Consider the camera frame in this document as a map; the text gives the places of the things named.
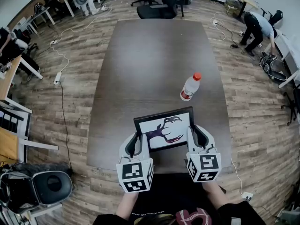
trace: red bottle cap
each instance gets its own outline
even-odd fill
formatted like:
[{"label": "red bottle cap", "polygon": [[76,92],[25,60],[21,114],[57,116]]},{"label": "red bottle cap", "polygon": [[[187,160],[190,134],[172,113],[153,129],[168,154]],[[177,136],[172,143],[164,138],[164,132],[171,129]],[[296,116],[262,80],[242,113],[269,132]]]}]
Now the red bottle cap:
[{"label": "red bottle cap", "polygon": [[193,79],[199,81],[201,77],[202,77],[201,73],[194,73]]}]

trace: water bottle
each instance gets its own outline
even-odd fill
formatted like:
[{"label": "water bottle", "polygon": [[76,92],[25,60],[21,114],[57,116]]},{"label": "water bottle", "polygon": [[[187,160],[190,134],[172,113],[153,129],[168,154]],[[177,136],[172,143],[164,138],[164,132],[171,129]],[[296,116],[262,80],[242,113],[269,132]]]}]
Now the water bottle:
[{"label": "water bottle", "polygon": [[184,84],[184,87],[180,93],[180,97],[183,101],[189,101],[192,99],[194,93],[200,86],[201,73],[194,73],[192,77],[189,77]]}]

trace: gray shirt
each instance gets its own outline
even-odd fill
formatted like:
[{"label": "gray shirt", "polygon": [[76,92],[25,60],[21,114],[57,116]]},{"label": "gray shirt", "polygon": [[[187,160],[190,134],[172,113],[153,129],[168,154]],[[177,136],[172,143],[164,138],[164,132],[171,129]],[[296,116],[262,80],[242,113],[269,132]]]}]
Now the gray shirt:
[{"label": "gray shirt", "polygon": [[265,19],[263,16],[259,15],[258,13],[250,12],[259,22],[259,25],[262,28],[262,33],[266,35],[268,38],[270,36],[274,37],[274,31],[271,24],[269,24],[268,20]]}]

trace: white desk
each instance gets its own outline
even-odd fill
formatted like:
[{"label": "white desk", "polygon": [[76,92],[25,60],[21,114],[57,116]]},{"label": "white desk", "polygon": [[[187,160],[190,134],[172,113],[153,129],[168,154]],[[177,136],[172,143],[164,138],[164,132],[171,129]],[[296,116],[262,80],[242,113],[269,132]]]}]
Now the white desk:
[{"label": "white desk", "polygon": [[[292,79],[296,80],[298,76],[300,76],[300,54],[299,51],[292,45],[291,41],[280,31],[280,30],[276,30],[277,31],[277,37],[275,38],[275,43],[277,41],[277,39],[282,39],[282,41],[284,42],[287,50],[282,52],[282,61],[286,59],[287,55],[291,55],[298,70],[293,73],[285,82],[281,83],[278,87],[282,88],[283,86],[287,85]],[[270,51],[271,48],[271,44],[269,44],[266,49],[264,50],[266,53],[268,53]]]},{"label": "white desk", "polygon": [[72,8],[70,7],[70,4],[69,4],[68,0],[64,0],[64,2],[66,4],[67,8],[69,9],[69,12],[70,12],[71,16],[74,17],[74,13],[72,11]]},{"label": "white desk", "polygon": [[37,34],[38,32],[35,30],[35,28],[32,26],[31,23],[32,23],[32,22],[34,23],[34,19],[36,19],[36,18],[39,17],[39,16],[41,16],[42,19],[43,19],[43,21],[46,22],[45,18],[43,17],[43,14],[44,14],[44,13],[47,14],[47,16],[48,16],[48,18],[50,19],[51,23],[52,23],[53,25],[55,25],[55,22],[54,22],[54,20],[52,19],[52,17],[51,17],[51,15],[50,15],[50,13],[48,12],[48,10],[49,10],[49,7],[47,7],[47,8],[46,8],[45,10],[43,10],[42,12],[40,12],[40,13],[34,15],[31,19],[28,20],[27,24],[30,26],[30,28],[34,31],[35,34]]},{"label": "white desk", "polygon": [[17,68],[19,67],[20,63],[22,63],[26,68],[28,68],[35,76],[37,76],[39,79],[42,79],[43,76],[39,74],[36,70],[32,68],[22,57],[21,55],[14,60],[12,60],[12,66],[11,68],[5,73],[4,79],[0,79],[0,100],[7,101],[13,106],[16,106],[20,109],[22,109],[25,112],[32,113],[32,110],[28,109],[27,107],[24,107],[15,101],[8,98],[8,91],[10,88],[10,84],[14,78],[15,72]]}]

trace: black pants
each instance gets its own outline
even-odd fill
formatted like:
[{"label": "black pants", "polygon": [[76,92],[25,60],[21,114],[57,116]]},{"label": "black pants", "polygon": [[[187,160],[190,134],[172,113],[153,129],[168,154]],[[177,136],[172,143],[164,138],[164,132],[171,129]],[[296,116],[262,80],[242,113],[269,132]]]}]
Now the black pants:
[{"label": "black pants", "polygon": [[242,43],[246,43],[252,33],[255,39],[246,47],[248,51],[251,51],[263,41],[263,33],[258,20],[250,13],[245,14],[244,21],[247,30],[242,39]]},{"label": "black pants", "polygon": [[[39,70],[38,64],[37,64],[31,57],[27,56],[25,53],[22,53],[22,58],[23,58],[30,66],[32,66],[32,68],[33,68],[34,70],[36,70],[36,71]],[[28,68],[26,68],[22,63],[20,63],[19,68],[20,68],[21,70],[23,70],[25,73],[27,73],[28,76],[31,75],[31,71],[30,71]]]}]

